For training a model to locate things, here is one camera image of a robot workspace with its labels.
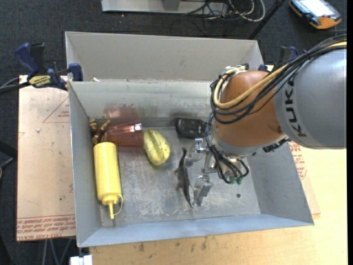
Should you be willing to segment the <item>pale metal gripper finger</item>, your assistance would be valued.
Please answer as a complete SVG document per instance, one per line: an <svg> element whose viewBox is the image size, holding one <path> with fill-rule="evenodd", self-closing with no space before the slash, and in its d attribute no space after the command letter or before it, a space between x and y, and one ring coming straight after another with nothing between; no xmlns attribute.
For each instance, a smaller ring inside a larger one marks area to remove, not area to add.
<svg viewBox="0 0 353 265"><path fill-rule="evenodd" d="M187 151L185 165L191 167L194 163L199 162L204 157L203 138L196 138Z"/></svg>
<svg viewBox="0 0 353 265"><path fill-rule="evenodd" d="M193 191L194 204L196 206L201 206L203 198L207 197L212 186L213 183L211 182L208 174L203 174L198 177L194 184Z"/></svg>

